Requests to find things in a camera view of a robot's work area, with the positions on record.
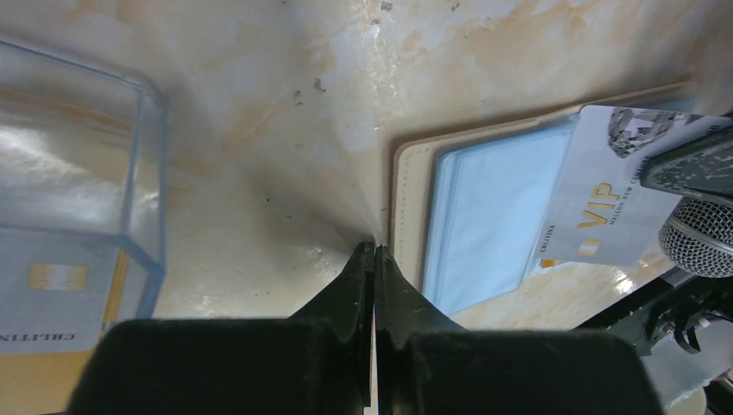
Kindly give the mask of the white grey credit card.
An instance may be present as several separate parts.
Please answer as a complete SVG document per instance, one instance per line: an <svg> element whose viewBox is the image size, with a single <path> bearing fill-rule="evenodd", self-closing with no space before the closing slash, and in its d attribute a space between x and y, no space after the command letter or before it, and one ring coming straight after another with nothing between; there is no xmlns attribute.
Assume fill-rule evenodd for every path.
<svg viewBox="0 0 733 415"><path fill-rule="evenodd" d="M680 200L643 187L645 165L731 124L730 118L689 112L585 106L554 183L534 258L636 264Z"/></svg>

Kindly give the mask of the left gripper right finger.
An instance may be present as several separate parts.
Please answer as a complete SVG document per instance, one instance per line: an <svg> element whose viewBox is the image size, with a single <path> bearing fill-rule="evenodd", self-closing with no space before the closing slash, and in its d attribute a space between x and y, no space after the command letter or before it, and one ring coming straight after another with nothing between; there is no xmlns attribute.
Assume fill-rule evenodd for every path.
<svg viewBox="0 0 733 415"><path fill-rule="evenodd" d="M640 359L594 331L471 331L375 253L382 414L660 414Z"/></svg>

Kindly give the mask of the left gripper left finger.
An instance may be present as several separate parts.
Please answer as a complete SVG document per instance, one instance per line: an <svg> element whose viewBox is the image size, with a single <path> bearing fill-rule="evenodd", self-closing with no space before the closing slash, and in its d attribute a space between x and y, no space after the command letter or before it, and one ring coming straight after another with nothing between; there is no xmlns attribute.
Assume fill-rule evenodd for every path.
<svg viewBox="0 0 733 415"><path fill-rule="evenodd" d="M70 414L361 414L371 404L373 262L285 318L138 319L111 329Z"/></svg>

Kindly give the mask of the clear plastic card box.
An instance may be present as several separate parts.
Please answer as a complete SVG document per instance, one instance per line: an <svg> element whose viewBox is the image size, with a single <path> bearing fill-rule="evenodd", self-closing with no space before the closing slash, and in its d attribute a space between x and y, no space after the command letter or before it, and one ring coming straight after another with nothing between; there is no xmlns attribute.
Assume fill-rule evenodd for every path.
<svg viewBox="0 0 733 415"><path fill-rule="evenodd" d="M1 352L2 413L64 411L101 338L153 314L166 274L166 132L166 107L153 86L2 43L1 232L119 249L96 345Z"/></svg>

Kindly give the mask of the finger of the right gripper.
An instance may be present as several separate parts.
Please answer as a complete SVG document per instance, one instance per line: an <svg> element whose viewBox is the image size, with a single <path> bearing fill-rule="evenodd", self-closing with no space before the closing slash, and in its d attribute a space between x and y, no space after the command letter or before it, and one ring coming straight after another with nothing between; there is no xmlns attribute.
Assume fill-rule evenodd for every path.
<svg viewBox="0 0 733 415"><path fill-rule="evenodd" d="M714 131L651 157L641 171L645 188L732 206L732 128Z"/></svg>

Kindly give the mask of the purple glitter microphone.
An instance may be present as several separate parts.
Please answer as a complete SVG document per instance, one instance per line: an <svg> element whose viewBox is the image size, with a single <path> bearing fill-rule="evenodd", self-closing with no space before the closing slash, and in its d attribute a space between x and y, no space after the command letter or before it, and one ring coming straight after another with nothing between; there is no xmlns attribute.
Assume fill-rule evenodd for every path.
<svg viewBox="0 0 733 415"><path fill-rule="evenodd" d="M732 276L732 208L683 198L659 232L662 252L680 269L703 278Z"/></svg>

